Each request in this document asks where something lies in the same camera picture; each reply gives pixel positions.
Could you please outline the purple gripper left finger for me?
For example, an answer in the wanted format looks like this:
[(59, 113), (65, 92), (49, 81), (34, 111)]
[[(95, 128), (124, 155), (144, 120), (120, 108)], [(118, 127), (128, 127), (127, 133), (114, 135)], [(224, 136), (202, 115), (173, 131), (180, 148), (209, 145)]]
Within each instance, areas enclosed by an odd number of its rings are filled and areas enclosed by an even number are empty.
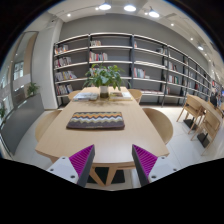
[(70, 157), (60, 157), (47, 171), (84, 187), (89, 177), (94, 156), (95, 146), (90, 145)]

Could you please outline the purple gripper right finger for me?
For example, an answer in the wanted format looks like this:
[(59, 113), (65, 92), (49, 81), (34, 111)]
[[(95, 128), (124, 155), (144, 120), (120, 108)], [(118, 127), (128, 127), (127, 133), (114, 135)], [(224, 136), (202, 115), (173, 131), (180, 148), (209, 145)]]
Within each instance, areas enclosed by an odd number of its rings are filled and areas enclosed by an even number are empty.
[(142, 186), (177, 171), (166, 156), (157, 157), (137, 145), (132, 145), (132, 156)]

